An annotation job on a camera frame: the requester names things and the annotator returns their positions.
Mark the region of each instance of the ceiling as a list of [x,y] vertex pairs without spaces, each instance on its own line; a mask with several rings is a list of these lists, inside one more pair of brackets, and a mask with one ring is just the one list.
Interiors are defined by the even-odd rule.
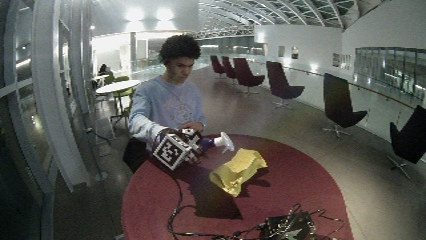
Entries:
[[346,29],[386,0],[199,0],[201,31],[235,25],[297,24]]
[[371,9],[390,0],[173,0],[173,6],[169,1],[157,0],[143,4],[143,0],[92,0],[94,23],[107,22],[106,26],[111,27],[127,21],[125,16],[119,16],[125,15],[121,10],[125,8],[150,12],[153,7],[159,6],[182,11],[193,3],[198,5],[198,22],[191,21],[197,16],[191,15],[190,10],[190,17],[186,16],[186,20],[179,22],[195,23],[191,29],[197,29],[195,33],[271,24],[315,25],[344,30]]

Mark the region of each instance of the black bag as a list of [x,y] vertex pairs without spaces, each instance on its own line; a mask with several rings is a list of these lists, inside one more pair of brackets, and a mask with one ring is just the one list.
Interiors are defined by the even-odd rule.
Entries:
[[265,226],[261,229],[261,237],[270,240],[287,240],[286,233],[291,231],[297,232],[297,236],[294,236],[297,240],[311,239],[314,226],[307,212],[266,218]]
[[135,138],[130,138],[127,145],[125,146],[122,161],[125,162],[133,173],[149,157],[150,154],[146,150],[146,143],[137,140]]

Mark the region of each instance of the table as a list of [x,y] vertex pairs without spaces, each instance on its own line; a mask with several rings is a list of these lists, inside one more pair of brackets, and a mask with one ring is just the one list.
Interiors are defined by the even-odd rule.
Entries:
[[92,78],[93,81],[96,81],[97,86],[104,86],[104,81],[105,81],[105,77],[107,77],[109,75],[100,75]]
[[[246,135],[229,134],[229,137],[235,151],[245,148],[259,152],[267,168],[261,169],[243,183],[242,192],[233,198],[210,183],[207,175],[231,159],[235,152],[222,154],[221,147],[211,148],[198,165],[181,165],[170,173],[181,186],[181,205],[195,207],[179,212],[173,222],[174,231],[231,236],[235,231],[247,230],[262,223],[267,217],[286,215],[293,205],[299,203],[303,211],[324,209],[326,216],[342,219],[343,228],[330,237],[352,240],[343,197],[323,167],[279,142]],[[147,160],[127,184],[121,209],[126,240],[173,239],[166,223],[177,206],[179,191],[159,166],[158,161]],[[319,218],[318,215],[311,217],[318,236],[326,236],[340,226],[338,221]],[[247,237],[258,237],[258,233],[253,231]],[[178,236],[178,239],[193,238]]]
[[117,122],[122,118],[122,103],[121,103],[119,91],[137,86],[139,83],[141,83],[139,80],[127,80],[127,81],[114,82],[114,83],[107,84],[107,85],[100,87],[98,89],[96,89],[97,94],[105,94],[105,93],[111,93],[111,92],[118,93],[119,114],[115,116],[110,116],[110,119],[118,118],[114,125],[117,124]]

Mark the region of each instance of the young man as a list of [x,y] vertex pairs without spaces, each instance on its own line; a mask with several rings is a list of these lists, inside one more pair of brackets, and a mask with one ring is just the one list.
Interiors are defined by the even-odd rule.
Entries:
[[147,149],[162,129],[202,131],[206,125],[198,88],[186,78],[201,50],[187,35],[166,39],[159,50],[165,73],[139,84],[133,95],[129,132],[147,143]]

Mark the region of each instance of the gray floor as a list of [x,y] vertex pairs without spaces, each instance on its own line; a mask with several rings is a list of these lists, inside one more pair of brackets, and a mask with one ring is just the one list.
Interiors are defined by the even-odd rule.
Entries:
[[[133,79],[149,77],[139,73]],[[259,94],[249,96],[237,93],[245,88],[233,87],[230,79],[218,79],[210,66],[194,70],[189,80],[203,95],[209,122],[203,135],[223,131],[273,139],[297,148],[326,168],[344,197],[354,239],[426,239],[423,162],[408,164],[408,180],[398,170],[390,170],[390,143],[363,129],[351,127],[346,131],[352,135],[336,139],[322,130],[332,123],[320,110],[295,100],[289,101],[291,109],[274,109],[271,101],[279,100],[267,89],[253,88]],[[131,172],[121,161],[127,139],[123,120],[115,125],[114,136],[107,131],[105,119],[113,114],[111,102],[98,103],[92,114],[97,133],[113,140],[109,148],[93,136],[96,158],[86,162],[93,177],[90,187],[81,186],[69,193],[60,177],[57,180],[54,239],[121,239],[121,197]]]

